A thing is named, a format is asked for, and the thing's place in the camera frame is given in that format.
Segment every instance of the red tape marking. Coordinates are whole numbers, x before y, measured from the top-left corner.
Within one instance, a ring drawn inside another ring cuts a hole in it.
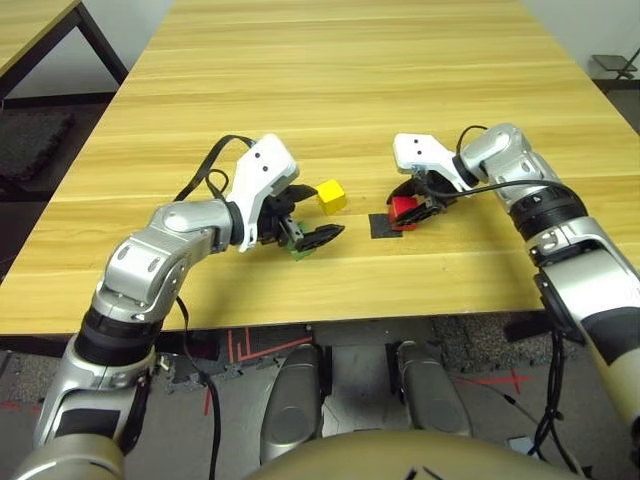
[[[518,381],[518,376],[516,375],[516,369],[511,369],[511,378],[513,378],[513,386],[516,389],[516,393],[520,395],[520,382]]]
[[[204,416],[209,415],[209,406],[213,403],[213,399],[211,398],[211,392],[208,388],[205,388],[204,393]]]
[[[229,363],[235,363],[233,360],[233,330],[227,330],[227,352],[229,355]]]
[[[531,380],[530,377],[496,377],[496,378],[470,378],[470,379],[461,379],[462,383],[482,383],[485,385],[497,385],[497,384],[514,384],[514,383],[522,383],[528,382]]]
[[[13,402],[0,402],[0,408],[4,408],[7,410],[19,410],[20,405]]]
[[[267,348],[266,350],[262,350],[260,352],[248,353],[247,355],[242,354],[242,348],[240,347],[240,343],[238,342],[236,344],[238,361],[242,362],[244,360],[251,360],[252,358],[262,357],[264,355],[269,355],[270,353],[279,352],[280,350],[284,350],[286,348],[295,347],[303,343],[309,343],[312,340],[313,340],[313,337],[304,337],[304,338],[301,338],[300,340],[294,340],[293,342],[283,343],[282,345],[278,345],[277,347]]]

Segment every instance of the wooden table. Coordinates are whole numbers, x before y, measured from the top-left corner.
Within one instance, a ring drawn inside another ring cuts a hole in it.
[[[0,331],[76,330],[112,249],[228,132],[275,132],[301,182],[338,179],[346,209],[326,218],[309,200],[295,216],[346,231],[297,263],[267,246],[199,264],[182,290],[195,327],[539,308],[491,194],[403,238],[369,235],[368,214],[405,179],[396,133],[452,148],[465,126],[502,121],[639,264],[638,137],[514,0],[176,0],[0,288]],[[174,309],[165,327],[181,325]]]
[[[121,84],[127,69],[81,0],[0,0],[0,100],[76,27]]]

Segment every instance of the gray floor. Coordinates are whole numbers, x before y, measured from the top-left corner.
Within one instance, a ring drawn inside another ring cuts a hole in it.
[[[8,478],[31,449],[37,398],[42,392],[27,388],[15,398],[17,384],[33,385],[29,378],[46,378],[55,361],[14,355],[0,379],[0,478]],[[405,429],[408,420],[403,405],[389,394],[384,349],[380,345],[343,345],[334,349],[334,387],[324,407],[323,435],[364,428]],[[274,362],[243,369],[243,375],[221,375],[222,446],[219,479],[240,479],[258,468],[258,439],[269,389],[277,374]],[[509,377],[510,370],[465,375],[467,379]],[[512,384],[496,385],[517,398],[534,416],[544,408],[545,366],[518,369],[521,393]],[[505,445],[508,438],[533,435],[535,425],[509,406],[495,392],[474,384],[456,383],[468,408],[475,436]],[[194,385],[176,388],[160,375],[154,381],[145,428],[140,442],[127,457],[128,478],[154,480],[206,479],[212,438],[211,416],[204,415],[205,392]],[[593,465],[596,479],[636,479],[638,472],[628,460],[629,438],[599,381],[587,355],[579,350],[568,362],[560,410],[565,415],[558,430],[564,444],[582,462]],[[548,458],[561,465],[554,447],[545,447]]]

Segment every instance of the cable wire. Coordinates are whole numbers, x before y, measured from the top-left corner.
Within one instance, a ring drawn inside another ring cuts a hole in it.
[[[456,143],[457,156],[460,156],[460,150],[462,149],[462,140],[464,139],[464,136],[467,134],[467,132],[469,132],[469,130],[473,130],[474,128],[478,128],[480,130],[488,130],[488,128],[484,125],[469,125],[467,128],[465,128],[458,137],[458,142]]]
[[[470,125],[467,128],[465,128],[462,133],[460,134],[460,137],[458,137],[458,142],[456,143],[456,155],[460,156],[460,150],[462,148],[462,140],[464,139],[464,136],[467,134],[467,132],[469,132],[470,130],[474,129],[474,128],[478,128],[481,130],[487,130],[487,127],[485,127],[484,125]],[[476,195],[478,193],[484,193],[484,192],[490,192],[493,190],[498,190],[501,188],[507,188],[507,187],[517,187],[517,186],[523,186],[523,185],[531,185],[531,186],[537,186],[537,187],[555,187],[555,188],[560,188],[562,190],[565,190],[566,192],[569,193],[569,195],[571,195],[572,197],[574,197],[578,202],[580,202],[580,205],[582,206],[582,208],[586,211],[586,207],[584,206],[584,204],[582,203],[582,200],[580,199],[580,197],[578,196],[578,194],[576,192],[574,192],[570,187],[564,185],[563,183],[560,182],[555,182],[552,180],[512,180],[510,182],[502,182],[502,183],[496,183],[493,185],[487,185],[485,187],[478,187],[478,188],[473,188],[471,190],[467,190],[464,192],[439,192],[437,190],[432,189],[431,187],[429,187],[429,182],[427,181],[426,178],[426,172],[419,172],[418,175],[423,176],[423,187],[424,187],[424,191],[433,196],[433,197],[437,197],[437,198],[449,198],[449,199],[454,199],[454,198],[460,198],[460,197],[467,197],[469,195]]]
[[[213,184],[213,182],[211,181],[212,173],[222,175],[222,177],[224,178],[224,184],[222,185],[222,188],[218,189],[218,187]],[[214,196],[214,198],[217,198],[218,200],[224,200],[224,196],[222,194],[229,186],[229,175],[227,175],[223,170],[220,170],[219,168],[212,168],[211,170],[209,170],[209,173],[207,173],[207,176],[204,177],[204,181],[206,182],[207,187],[209,188],[209,191],[211,192],[211,195]]]
[[[211,151],[204,158],[196,173],[193,175],[193,178],[187,183],[187,185],[176,195],[174,198],[174,202],[179,202],[184,200],[189,196],[191,192],[193,192],[200,183],[209,175],[211,171],[211,167],[213,163],[216,161],[222,149],[232,140],[240,140],[247,147],[251,148],[255,145],[255,141],[249,137],[243,137],[242,135],[225,135],[220,140],[216,142],[216,144],[211,148]]]
[[[218,389],[216,384],[212,380],[211,376],[202,371],[198,365],[196,365],[195,360],[191,356],[191,352],[189,351],[189,311],[187,310],[187,306],[182,301],[182,299],[178,296],[176,297],[176,303],[182,312],[182,316],[184,317],[184,336],[182,337],[182,349],[184,350],[185,356],[189,359],[191,366],[198,372],[198,378],[200,379],[200,383],[206,386],[209,389],[209,393],[211,394],[212,401],[212,409],[213,409],[213,445],[211,447],[211,463],[209,465],[209,480],[214,480],[216,478],[216,465],[218,463],[218,452],[220,451],[220,440],[222,437],[222,420],[221,420],[221,412],[220,412],[220,396],[218,394]]]
[[[248,137],[243,137],[240,135],[225,135],[224,137],[222,137],[220,140],[216,142],[216,144],[213,146],[209,154],[202,161],[202,163],[200,164],[200,167],[198,167],[198,170],[196,170],[196,173],[194,174],[193,178],[191,178],[189,183],[180,191],[180,193],[178,193],[178,195],[176,195],[174,202],[182,201],[186,199],[189,196],[189,194],[191,194],[191,192],[193,192],[198,187],[198,185],[202,183],[202,180],[205,180],[207,187],[209,187],[211,194],[215,198],[224,200],[224,196],[222,195],[222,193],[225,191],[225,189],[229,185],[229,176],[223,170],[220,170],[217,168],[211,168],[211,166],[214,164],[214,162],[220,155],[220,152],[222,152],[222,149],[231,140],[240,140],[249,148],[251,148],[256,143],[253,139]],[[224,177],[224,184],[222,185],[222,188],[218,189],[213,184],[213,182],[211,181],[211,178],[209,177],[212,173],[218,173]],[[220,409],[220,396],[218,394],[218,389],[216,387],[216,384],[211,378],[211,376],[205,373],[200,367],[198,367],[195,360],[193,359],[193,356],[191,355],[191,352],[189,351],[189,310],[187,310],[187,306],[182,301],[180,296],[176,297],[176,303],[178,304],[178,307],[180,308],[180,311],[182,312],[182,316],[184,318],[184,335],[182,337],[182,348],[184,350],[184,354],[187,357],[187,359],[189,359],[191,366],[198,373],[198,379],[200,380],[200,383],[202,385],[205,385],[208,388],[209,393],[211,394],[211,400],[213,404],[212,405],[213,443],[211,445],[211,463],[209,465],[209,480],[215,480],[216,465],[218,463],[218,452],[220,451],[220,440],[222,437],[222,420],[221,420],[222,414]]]
[[[549,365],[549,376],[547,377],[547,405],[545,407],[544,415],[538,423],[538,428],[534,435],[533,447],[531,447],[527,454],[533,455],[533,453],[537,453],[542,460],[547,461],[542,454],[540,447],[549,434],[551,434],[551,438],[553,439],[560,456],[566,463],[567,467],[569,467],[569,470],[573,473],[578,473],[581,471],[580,465],[575,462],[575,458],[572,458],[572,455],[570,455],[562,445],[555,427],[556,420],[564,419],[563,415],[558,411],[560,394],[562,393],[562,380],[564,377],[565,363],[564,344],[562,335],[558,331],[553,331],[551,333],[551,344],[551,365]]]

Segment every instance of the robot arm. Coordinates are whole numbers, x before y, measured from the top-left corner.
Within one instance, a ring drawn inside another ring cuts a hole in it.
[[[153,345],[189,269],[229,245],[244,252],[258,240],[277,240],[306,250],[342,231],[337,225],[310,234],[279,228],[295,225],[294,203],[315,194],[290,186],[297,176],[284,144],[266,135],[238,161],[226,200],[164,205],[115,249],[43,404],[34,446],[44,448],[16,478],[69,478],[69,468],[74,478],[122,478],[122,454],[142,429]]]
[[[397,219],[402,225],[444,211],[479,182],[497,198],[539,269],[535,282],[555,326],[586,342],[606,388],[640,443],[640,277],[580,198],[511,124],[489,128],[454,153],[430,135],[399,134],[398,169],[412,178],[393,195],[425,202]]]

